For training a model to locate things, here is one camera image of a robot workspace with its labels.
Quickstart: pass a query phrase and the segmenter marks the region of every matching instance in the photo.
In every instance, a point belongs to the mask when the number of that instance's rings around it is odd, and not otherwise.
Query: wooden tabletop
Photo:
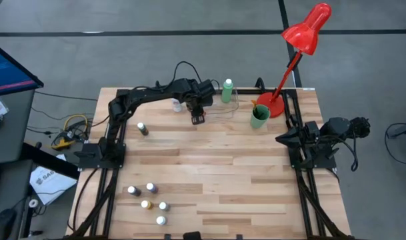
[[[108,102],[116,91],[101,90],[95,123],[108,116]],[[316,121],[321,126],[316,92],[297,89],[297,93],[303,122]],[[203,238],[235,239],[242,234],[244,239],[304,239],[295,172],[286,147],[275,141],[287,131],[285,116],[252,129],[252,99],[257,95],[238,95],[239,105],[224,104],[214,96],[213,106],[205,108],[206,123],[200,125],[192,125],[185,106],[182,112],[174,112],[170,99],[140,106],[127,122],[127,156],[119,172],[109,238],[162,239],[170,233],[177,239],[185,232],[200,231]],[[140,134],[138,122],[146,124],[148,136]],[[92,143],[104,135],[105,128],[106,124],[92,128]],[[73,206],[91,171],[81,173]],[[324,169],[314,174],[321,205],[338,228],[350,234],[336,178]],[[77,224],[94,206],[99,176],[100,170],[85,189]],[[149,182],[158,186],[158,194],[145,190]],[[142,196],[128,194],[130,185],[142,189]],[[142,200],[155,207],[143,209]],[[157,208],[161,201],[171,205],[169,212]],[[317,233],[310,204],[309,208]],[[105,209],[101,213],[98,233]],[[157,225],[158,216],[166,217],[167,224]]]

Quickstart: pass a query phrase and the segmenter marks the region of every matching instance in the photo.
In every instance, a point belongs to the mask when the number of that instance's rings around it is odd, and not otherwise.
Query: computer screen
[[[42,87],[43,83],[0,49],[0,95]]]

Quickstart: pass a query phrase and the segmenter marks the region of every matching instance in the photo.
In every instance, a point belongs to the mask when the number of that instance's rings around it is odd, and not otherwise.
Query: metal frame
[[[260,87],[260,89],[238,89],[237,93],[244,94],[244,95],[254,95],[254,94],[261,94],[261,93],[264,93],[267,91],[274,92],[274,90],[275,90],[275,89],[265,90],[265,86],[263,84],[262,79],[258,79],[258,81],[256,83],[256,87]],[[292,120],[292,118],[297,120],[297,122],[294,124],[297,124],[298,126],[302,127],[303,122],[302,122],[301,112],[300,112],[300,108],[299,108],[299,102],[297,99],[296,89],[283,89],[281,91],[281,96],[285,103],[285,115],[286,115],[287,127],[291,128],[293,126],[293,124],[290,124],[290,120]],[[295,114],[291,114],[290,107],[289,107],[289,100],[288,100],[289,97],[293,101],[293,108],[295,109]],[[118,140],[119,143],[124,142],[125,130],[126,130],[126,123],[124,123],[122,125],[119,140]],[[290,154],[291,159],[299,157],[298,155],[294,154],[293,151],[291,151],[291,150],[289,150],[289,153],[291,153]],[[111,226],[111,217],[112,217],[112,211],[113,211],[113,203],[114,203],[114,198],[115,198],[115,188],[116,188],[117,180],[118,180],[118,172],[119,172],[119,169],[113,170],[113,177],[111,178],[111,182],[110,182],[110,184],[113,184],[113,189],[111,189],[108,204],[107,204],[107,209],[106,209],[106,213],[105,213],[105,222],[103,224],[103,235],[102,236],[96,235],[97,222],[98,222],[98,218],[99,218],[99,214],[96,213],[96,215],[93,214],[93,217],[96,216],[96,218],[93,218],[92,223],[87,223],[88,225],[91,224],[90,237],[107,239],[109,236],[109,229]],[[346,236],[344,233],[342,233],[335,226],[335,224],[330,220],[330,218],[327,216],[326,212],[324,212],[323,208],[319,204],[317,186],[315,183],[315,177],[314,177],[313,171],[312,171],[312,169],[307,169],[306,172],[307,172],[309,187],[305,184],[305,181],[303,180],[302,170],[295,168],[297,186],[299,188],[299,198],[301,201],[302,215],[303,215],[303,221],[305,224],[305,232],[306,232],[307,239],[348,239],[348,238],[350,238],[350,236]],[[105,189],[106,175],[107,175],[107,170],[103,169],[101,178],[99,180],[99,187],[97,190],[97,200],[96,200],[97,204],[95,205],[95,208],[97,206],[101,207],[105,203],[105,201],[103,201],[103,202],[101,202],[101,201],[103,200],[103,196],[105,194],[104,189]],[[311,219],[309,217],[309,208],[307,205],[307,200],[310,202],[310,204],[312,205],[312,207],[315,210],[319,235],[313,234]],[[325,226],[331,232],[333,237],[326,237]],[[80,237],[82,237],[82,236],[74,235],[74,234],[72,235],[72,239],[80,238]],[[165,235],[165,240],[169,240],[170,238],[171,238],[171,236],[169,234]],[[242,240],[243,236],[238,235],[237,239]]]

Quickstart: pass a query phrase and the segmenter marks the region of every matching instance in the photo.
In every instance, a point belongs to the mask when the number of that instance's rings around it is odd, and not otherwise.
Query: small bottle
[[[141,193],[142,193],[141,190],[139,190],[138,188],[136,188],[136,187],[134,187],[134,186],[130,186],[130,187],[127,189],[127,191],[128,191],[131,195],[136,196],[136,197],[140,196]]]
[[[146,136],[149,134],[148,128],[147,126],[145,126],[145,124],[143,123],[138,123],[137,124],[137,128],[139,129],[139,131],[142,133],[142,135]]]
[[[163,211],[170,210],[170,205],[168,205],[166,202],[160,202],[160,205],[158,207]]]
[[[143,200],[143,201],[141,202],[141,206],[142,206],[144,209],[151,209],[152,206],[153,206],[153,204],[152,204],[152,202],[150,202],[150,201]]]
[[[175,112],[180,112],[182,111],[182,104],[179,102],[177,99],[171,99],[171,103],[173,104],[173,110]]]
[[[167,222],[167,219],[165,217],[163,217],[163,216],[160,216],[160,217],[157,218],[157,224],[158,225],[165,225],[166,222]]]
[[[153,183],[148,183],[147,189],[152,193],[158,193],[158,187],[155,186]]]
[[[231,101],[232,88],[234,88],[234,84],[232,84],[232,80],[227,79],[223,83],[222,102],[229,103]]]

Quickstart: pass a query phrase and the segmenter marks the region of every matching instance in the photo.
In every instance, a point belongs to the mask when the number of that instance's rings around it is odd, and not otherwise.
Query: small vial
[[[182,111],[182,104],[179,102],[177,99],[171,99],[171,103],[173,104],[173,110],[175,112],[180,112]]]
[[[142,203],[141,203],[141,206],[142,206],[144,209],[151,209],[152,206],[153,206],[153,204],[152,204],[152,202],[150,202],[150,201],[143,200]]]
[[[138,123],[137,124],[137,128],[139,129],[139,131],[142,133],[142,135],[146,136],[149,134],[148,128],[147,126],[145,126],[145,124],[143,123]]]
[[[140,189],[138,189],[138,188],[136,188],[136,187],[134,187],[134,186],[130,186],[130,187],[127,189],[127,191],[128,191],[130,194],[132,194],[133,196],[136,196],[136,197],[140,196],[141,193],[142,193],[142,191],[141,191]]]
[[[158,193],[158,187],[155,186],[153,183],[148,183],[147,189],[152,193]]]
[[[163,211],[168,211],[170,210],[170,205],[168,205],[166,202],[160,202],[159,208]]]
[[[167,219],[165,217],[163,217],[163,216],[160,216],[160,217],[157,218],[157,224],[158,225],[165,225],[166,222],[167,222]]]

